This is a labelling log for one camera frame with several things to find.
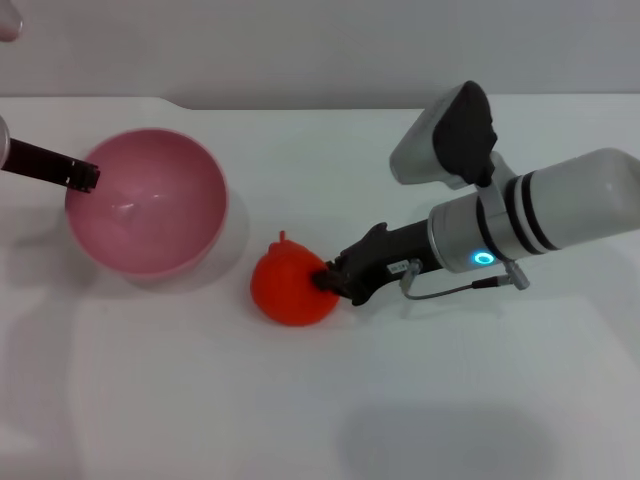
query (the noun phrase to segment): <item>black stripe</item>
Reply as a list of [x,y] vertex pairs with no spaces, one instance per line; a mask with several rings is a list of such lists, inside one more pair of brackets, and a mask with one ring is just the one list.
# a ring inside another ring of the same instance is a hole
[[520,219],[518,218],[518,212],[516,211],[516,183],[520,177],[515,177],[509,180],[507,183],[507,188],[505,191],[504,201],[507,205],[507,213],[509,214],[509,220],[511,221],[511,227],[520,240],[520,243],[524,247],[524,249],[529,252],[531,255],[542,255],[543,252],[539,251],[536,247],[533,246],[527,234],[524,233],[524,229],[522,228],[522,224],[520,223]]
[[510,262],[511,259],[505,256],[500,250],[498,250],[498,246],[493,241],[493,238],[491,238],[491,233],[489,232],[489,227],[487,226],[487,218],[484,215],[484,207],[482,206],[480,197],[478,197],[478,201],[476,202],[476,219],[478,221],[478,227],[480,228],[480,235],[482,235],[482,240],[484,240],[484,244],[487,246],[489,251],[493,253],[501,262]]
[[533,177],[534,173],[535,171],[527,173],[522,179],[522,205],[524,206],[524,213],[527,216],[529,226],[540,242],[540,245],[547,250],[560,250],[558,247],[554,246],[544,234],[542,227],[540,227],[538,219],[536,218],[536,213],[533,210],[533,201],[531,200],[531,177]]

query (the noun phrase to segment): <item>red fruit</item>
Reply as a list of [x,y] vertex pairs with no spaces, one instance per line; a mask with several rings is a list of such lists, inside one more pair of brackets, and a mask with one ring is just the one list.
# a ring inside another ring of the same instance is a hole
[[251,278],[251,296],[269,318],[291,327],[318,323],[334,309],[340,297],[319,290],[311,281],[325,263],[302,245],[285,239],[269,246]]

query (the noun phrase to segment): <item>label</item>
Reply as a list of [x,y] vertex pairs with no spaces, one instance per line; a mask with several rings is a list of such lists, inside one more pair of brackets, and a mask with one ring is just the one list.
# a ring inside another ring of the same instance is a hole
[[387,270],[389,270],[389,273],[391,273],[392,275],[395,275],[396,273],[406,272],[408,268],[409,260],[402,260],[401,262],[391,263],[387,265]]

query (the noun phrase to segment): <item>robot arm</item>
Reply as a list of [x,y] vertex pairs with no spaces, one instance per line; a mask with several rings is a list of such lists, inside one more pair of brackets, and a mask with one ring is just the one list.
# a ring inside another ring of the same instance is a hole
[[407,294],[411,275],[501,263],[504,276],[462,288],[523,290],[529,282],[518,259],[640,228],[639,160],[602,149],[518,176],[492,151],[491,122],[487,98],[473,82],[425,110],[391,154],[393,175],[403,184],[442,181],[476,192],[434,207],[413,225],[373,227],[327,262],[315,285],[361,305],[403,277]]

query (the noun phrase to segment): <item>cable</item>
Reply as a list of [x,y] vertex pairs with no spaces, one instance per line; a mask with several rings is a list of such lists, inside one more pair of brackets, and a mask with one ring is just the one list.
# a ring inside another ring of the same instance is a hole
[[429,295],[411,295],[409,292],[402,291],[402,294],[409,300],[429,300],[431,298],[444,297],[445,295],[451,295],[452,293],[462,292],[464,290],[471,290],[473,287],[471,284],[463,285],[462,287],[452,288],[451,290],[444,290],[438,293],[430,293]]
[[471,282],[469,285],[463,285],[461,287],[452,288],[450,290],[443,290],[442,292],[430,293],[428,295],[411,295],[409,293],[409,290],[411,289],[413,281],[420,273],[420,270],[422,270],[422,262],[420,262],[420,260],[414,259],[409,263],[407,271],[400,280],[400,290],[402,291],[402,294],[409,300],[429,300],[432,298],[444,297],[445,295],[451,295],[452,293],[463,292],[465,290],[502,287],[504,285],[512,284],[509,275],[498,275],[495,277],[482,278],[480,280]]

